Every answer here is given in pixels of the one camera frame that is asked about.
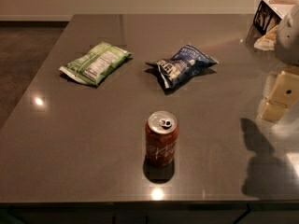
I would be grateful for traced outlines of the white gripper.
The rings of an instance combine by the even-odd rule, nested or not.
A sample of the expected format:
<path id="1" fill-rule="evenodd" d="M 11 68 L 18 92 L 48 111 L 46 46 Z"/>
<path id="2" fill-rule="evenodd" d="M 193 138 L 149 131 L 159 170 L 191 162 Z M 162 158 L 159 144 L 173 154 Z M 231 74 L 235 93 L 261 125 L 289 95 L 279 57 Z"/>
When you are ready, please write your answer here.
<path id="1" fill-rule="evenodd" d="M 276 56 L 284 63 L 299 64 L 299 4 L 279 23 L 254 43 L 254 48 L 275 50 Z M 277 123 L 288 110 L 299 101 L 299 71 L 282 70 L 271 72 L 263 89 L 260 103 L 260 117 Z"/>

